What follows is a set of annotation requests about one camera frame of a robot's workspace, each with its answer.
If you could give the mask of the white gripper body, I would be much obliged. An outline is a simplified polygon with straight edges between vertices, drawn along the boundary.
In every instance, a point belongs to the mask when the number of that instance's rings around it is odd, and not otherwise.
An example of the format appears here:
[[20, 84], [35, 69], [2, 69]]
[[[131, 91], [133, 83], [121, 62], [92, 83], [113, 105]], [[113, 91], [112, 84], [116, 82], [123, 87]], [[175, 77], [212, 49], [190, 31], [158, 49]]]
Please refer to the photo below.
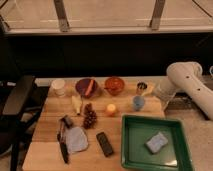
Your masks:
[[176, 87], [170, 83], [162, 82], [154, 88], [153, 94], [161, 101], [162, 109], [165, 110], [176, 94]]

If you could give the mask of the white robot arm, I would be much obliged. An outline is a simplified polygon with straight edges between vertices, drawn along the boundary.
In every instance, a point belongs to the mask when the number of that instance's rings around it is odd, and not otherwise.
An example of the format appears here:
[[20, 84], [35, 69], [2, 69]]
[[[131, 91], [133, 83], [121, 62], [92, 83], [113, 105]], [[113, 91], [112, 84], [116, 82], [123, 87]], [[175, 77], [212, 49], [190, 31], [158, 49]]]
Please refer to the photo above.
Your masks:
[[202, 81], [202, 66], [198, 62], [175, 62], [167, 67], [167, 76], [153, 89], [153, 94], [166, 108], [179, 90], [184, 91], [213, 121], [213, 90]]

